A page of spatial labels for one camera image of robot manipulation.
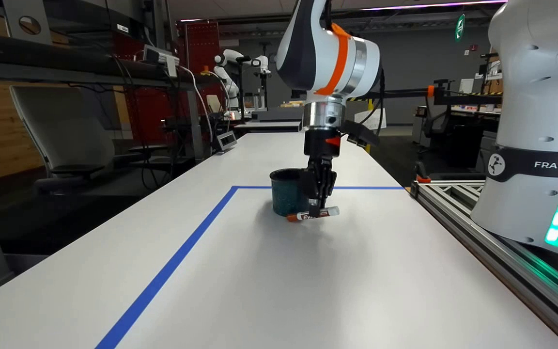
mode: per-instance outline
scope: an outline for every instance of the workbench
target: workbench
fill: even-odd
[[[269,172],[303,136],[249,134],[0,287],[0,347],[555,349],[550,331],[360,147],[286,223]]]

